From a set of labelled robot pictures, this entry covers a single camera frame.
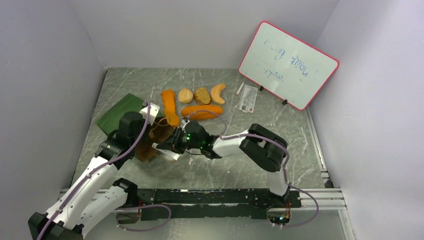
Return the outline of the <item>aluminium side rail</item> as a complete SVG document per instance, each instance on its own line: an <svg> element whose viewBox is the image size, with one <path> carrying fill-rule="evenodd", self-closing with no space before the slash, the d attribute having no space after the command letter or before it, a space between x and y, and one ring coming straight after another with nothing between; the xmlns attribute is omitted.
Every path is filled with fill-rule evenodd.
<svg viewBox="0 0 424 240"><path fill-rule="evenodd" d="M316 154L319 169L320 169L320 175L321 175L321 178L322 178L322 183L323 183L323 185L326 189L334 188L334 184L333 184L333 182L330 178L328 168L327 168L325 160L324 160L323 152L322 152L321 145L320 145L320 142L319 142L319 138L318 138L318 135L317 135L317 131L316 131L316 128L315 128L313 117L312 117L312 114L311 114L308 107L306 108L306 114L307 114L307 117L308 117L308 125L309 125L309 129L310 129L310 133L311 133L311 137L312 137L312 143L313 143L313 146L314 146L314 149L315 149L315 154Z"/></svg>

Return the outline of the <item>white pink marker pen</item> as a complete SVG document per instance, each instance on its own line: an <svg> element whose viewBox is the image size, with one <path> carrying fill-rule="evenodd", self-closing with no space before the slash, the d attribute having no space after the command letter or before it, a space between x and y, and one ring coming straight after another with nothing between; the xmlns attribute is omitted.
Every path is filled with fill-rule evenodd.
<svg viewBox="0 0 424 240"><path fill-rule="evenodd" d="M235 92L235 95L238 96L240 94L240 92L242 91L243 87L244 87L245 83L242 82L239 86L239 88L237 89L237 91Z"/></svg>

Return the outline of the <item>orange fake baguette loaf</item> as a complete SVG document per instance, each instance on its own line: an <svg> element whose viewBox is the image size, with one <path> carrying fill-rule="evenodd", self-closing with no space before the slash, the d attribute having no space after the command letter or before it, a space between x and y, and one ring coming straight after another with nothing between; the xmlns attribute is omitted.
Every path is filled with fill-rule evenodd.
<svg viewBox="0 0 424 240"><path fill-rule="evenodd" d="M218 105L192 105L181 110L181 115L190 120L214 119L223 113L223 108Z"/></svg>

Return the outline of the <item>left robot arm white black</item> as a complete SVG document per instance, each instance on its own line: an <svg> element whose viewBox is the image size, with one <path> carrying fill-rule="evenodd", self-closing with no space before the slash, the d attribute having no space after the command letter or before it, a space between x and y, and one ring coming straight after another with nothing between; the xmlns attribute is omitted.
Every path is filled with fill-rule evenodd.
<svg viewBox="0 0 424 240"><path fill-rule="evenodd" d="M136 185L121 179L102 197L92 200L100 188L135 155L137 144L148 137L159 110L150 107L129 111L117 129L102 142L77 181L45 213L28 220L34 240L82 240L113 210L132 208L139 200Z"/></svg>

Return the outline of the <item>orange fake bread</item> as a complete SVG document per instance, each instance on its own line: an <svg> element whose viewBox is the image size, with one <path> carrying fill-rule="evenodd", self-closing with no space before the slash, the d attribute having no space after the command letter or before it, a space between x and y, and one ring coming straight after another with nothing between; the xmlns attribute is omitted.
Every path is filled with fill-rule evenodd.
<svg viewBox="0 0 424 240"><path fill-rule="evenodd" d="M180 125L180 118L177 115L176 96L173 90L167 89L161 92L161 99L164 106L163 113L168 118L168 123L172 127Z"/></svg>

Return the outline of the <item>white ruler package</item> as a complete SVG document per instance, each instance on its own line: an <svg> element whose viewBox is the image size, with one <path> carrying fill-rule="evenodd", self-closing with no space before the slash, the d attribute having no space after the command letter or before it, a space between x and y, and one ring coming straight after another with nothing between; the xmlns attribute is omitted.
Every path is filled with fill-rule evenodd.
<svg viewBox="0 0 424 240"><path fill-rule="evenodd" d="M254 86L244 85L240 92L238 110L244 113L253 113L259 89Z"/></svg>

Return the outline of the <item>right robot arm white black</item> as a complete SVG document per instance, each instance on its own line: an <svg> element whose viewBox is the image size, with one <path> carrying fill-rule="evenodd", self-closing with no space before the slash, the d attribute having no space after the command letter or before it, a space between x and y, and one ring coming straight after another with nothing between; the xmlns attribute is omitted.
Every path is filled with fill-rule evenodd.
<svg viewBox="0 0 424 240"><path fill-rule="evenodd" d="M258 123L228 136L209 134L197 121L177 127L162 143L152 147L168 156L179 157L187 150L199 150L208 159L244 154L266 171L270 202L275 207L289 206L291 190L286 165L290 158L287 142Z"/></svg>

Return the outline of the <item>green paper bag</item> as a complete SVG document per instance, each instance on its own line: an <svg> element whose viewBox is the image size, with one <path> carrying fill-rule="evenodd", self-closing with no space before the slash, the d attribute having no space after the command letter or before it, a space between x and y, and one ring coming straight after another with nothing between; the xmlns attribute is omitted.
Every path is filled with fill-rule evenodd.
<svg viewBox="0 0 424 240"><path fill-rule="evenodd" d="M126 147L131 147L139 137L146 117L140 111L147 110L144 100L128 93L106 111L97 121L96 125L107 135L109 139ZM143 137L134 148L134 156L141 162L152 161L159 151L152 147L154 143L162 143L174 131L174 127L168 124L166 117L160 112L155 112L154 104L150 104L150 116L156 115L152 123L149 123Z"/></svg>

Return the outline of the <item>round tan fake bun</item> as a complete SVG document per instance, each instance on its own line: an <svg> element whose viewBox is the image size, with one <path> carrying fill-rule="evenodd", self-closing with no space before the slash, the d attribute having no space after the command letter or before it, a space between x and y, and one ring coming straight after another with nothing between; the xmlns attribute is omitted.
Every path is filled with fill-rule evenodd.
<svg viewBox="0 0 424 240"><path fill-rule="evenodd" d="M178 93L178 100L183 104L189 104L194 98L193 92L188 88L183 88Z"/></svg>

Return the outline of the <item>silver metal tongs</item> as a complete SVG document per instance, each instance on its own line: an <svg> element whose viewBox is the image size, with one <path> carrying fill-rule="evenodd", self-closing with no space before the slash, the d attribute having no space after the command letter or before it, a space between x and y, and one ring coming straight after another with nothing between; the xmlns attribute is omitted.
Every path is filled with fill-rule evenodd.
<svg viewBox="0 0 424 240"><path fill-rule="evenodd" d="M162 157L168 161L177 161L182 156L181 154L170 150L158 149L157 146L158 144L155 142L151 145L151 147L157 151L159 157Z"/></svg>

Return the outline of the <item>pink framed whiteboard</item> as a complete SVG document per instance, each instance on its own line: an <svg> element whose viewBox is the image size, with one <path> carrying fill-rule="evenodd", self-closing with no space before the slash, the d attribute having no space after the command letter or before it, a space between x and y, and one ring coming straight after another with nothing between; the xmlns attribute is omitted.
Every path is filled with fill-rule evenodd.
<svg viewBox="0 0 424 240"><path fill-rule="evenodd" d="M262 21L238 71L286 104L304 110L339 65L334 57Z"/></svg>

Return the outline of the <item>tan fake croissant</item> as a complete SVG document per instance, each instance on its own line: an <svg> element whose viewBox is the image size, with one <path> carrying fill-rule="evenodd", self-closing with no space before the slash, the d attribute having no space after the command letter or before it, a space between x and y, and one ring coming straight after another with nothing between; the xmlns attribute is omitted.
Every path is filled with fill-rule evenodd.
<svg viewBox="0 0 424 240"><path fill-rule="evenodd" d="M223 105L226 101L221 97L222 91L226 88L226 85L224 83L220 83L215 85L211 91L210 96L214 103L218 105Z"/></svg>

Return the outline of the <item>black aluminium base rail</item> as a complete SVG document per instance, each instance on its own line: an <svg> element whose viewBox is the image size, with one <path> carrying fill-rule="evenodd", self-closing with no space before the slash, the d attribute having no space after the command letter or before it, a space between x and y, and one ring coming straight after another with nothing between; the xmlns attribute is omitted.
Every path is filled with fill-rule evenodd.
<svg viewBox="0 0 424 240"><path fill-rule="evenodd" d="M107 206L117 200L112 189L101 189L88 206L78 213L78 221L93 217L103 219L110 213L129 214L130 222L158 219L237 218L288 221L297 211L346 210L344 196L338 188L310 188L303 192L291 189L287 197L271 194L267 188L226 189L153 189L140 188L130 195L120 209Z"/></svg>

